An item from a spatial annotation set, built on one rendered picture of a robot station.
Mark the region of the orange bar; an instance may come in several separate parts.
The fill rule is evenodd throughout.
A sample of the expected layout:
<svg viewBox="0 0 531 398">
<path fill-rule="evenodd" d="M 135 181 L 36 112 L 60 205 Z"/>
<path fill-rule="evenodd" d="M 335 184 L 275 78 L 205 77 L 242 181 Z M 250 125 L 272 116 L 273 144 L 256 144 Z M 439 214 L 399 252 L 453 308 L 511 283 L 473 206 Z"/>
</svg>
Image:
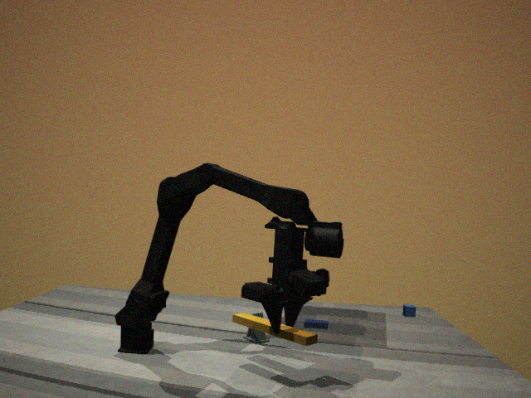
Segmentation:
<svg viewBox="0 0 531 398">
<path fill-rule="evenodd" d="M 272 329 L 270 320 L 257 316 L 252 316 L 250 314 L 232 314 L 232 321 L 248 328 L 252 328 L 275 337 L 282 337 L 284 339 L 296 342 L 304 346 L 318 343 L 318 334 L 316 333 L 306 332 L 297 328 L 281 324 L 280 333 L 276 334 Z"/>
</svg>

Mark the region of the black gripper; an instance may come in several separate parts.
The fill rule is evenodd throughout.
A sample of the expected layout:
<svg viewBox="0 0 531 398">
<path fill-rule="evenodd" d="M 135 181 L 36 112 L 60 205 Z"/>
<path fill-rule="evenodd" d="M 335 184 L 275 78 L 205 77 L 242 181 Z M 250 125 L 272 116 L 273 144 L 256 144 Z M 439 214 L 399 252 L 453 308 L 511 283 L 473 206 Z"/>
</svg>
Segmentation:
<svg viewBox="0 0 531 398">
<path fill-rule="evenodd" d="M 303 255 L 283 255 L 274 252 L 274 257 L 269 257 L 269 263 L 273 263 L 272 278 L 267 283 L 260 281 L 247 282 L 241 287 L 241 298 L 253 300 L 262 304 L 274 333 L 280 333 L 283 308 L 285 309 L 285 323 L 294 327 L 303 306 L 311 298 L 305 298 L 292 289 L 283 289 L 283 278 L 288 266 L 292 270 L 300 270 L 302 265 L 307 265 Z"/>
</svg>

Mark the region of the small blue cube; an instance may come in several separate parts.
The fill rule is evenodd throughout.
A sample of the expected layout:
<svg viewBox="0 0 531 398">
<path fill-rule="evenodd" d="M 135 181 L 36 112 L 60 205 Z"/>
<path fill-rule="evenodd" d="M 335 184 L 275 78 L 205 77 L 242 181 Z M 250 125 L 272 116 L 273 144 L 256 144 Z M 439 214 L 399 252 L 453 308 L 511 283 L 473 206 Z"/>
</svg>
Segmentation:
<svg viewBox="0 0 531 398">
<path fill-rule="evenodd" d="M 416 307 L 413 305 L 403 304 L 403 315 L 405 317 L 416 317 Z"/>
</svg>

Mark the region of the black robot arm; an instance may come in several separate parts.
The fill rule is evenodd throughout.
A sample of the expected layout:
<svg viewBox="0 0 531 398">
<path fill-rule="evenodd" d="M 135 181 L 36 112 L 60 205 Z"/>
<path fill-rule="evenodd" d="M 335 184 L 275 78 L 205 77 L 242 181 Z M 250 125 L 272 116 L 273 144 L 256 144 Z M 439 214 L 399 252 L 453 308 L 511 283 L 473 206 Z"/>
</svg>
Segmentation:
<svg viewBox="0 0 531 398">
<path fill-rule="evenodd" d="M 232 172 L 217 164 L 204 163 L 176 177 L 167 177 L 158 187 L 158 221 L 138 283 L 131 289 L 125 306 L 114 316 L 121 326 L 118 352 L 147 354 L 153 348 L 152 321 L 166 308 L 169 290 L 164 289 L 164 274 L 182 219 L 196 195 L 211 185 L 258 201 L 276 215 L 265 228 L 275 229 L 274 252 L 302 255 L 304 247 L 312 256 L 340 259 L 343 251 L 343 223 L 321 222 L 309 208 L 309 199 L 301 190 L 278 187 Z M 308 228 L 296 227 L 308 226 Z M 304 237 L 305 232 L 305 237 Z M 291 288 L 302 297 L 320 296 L 329 286 L 326 269 L 309 271 L 288 266 L 283 289 Z"/>
</svg>

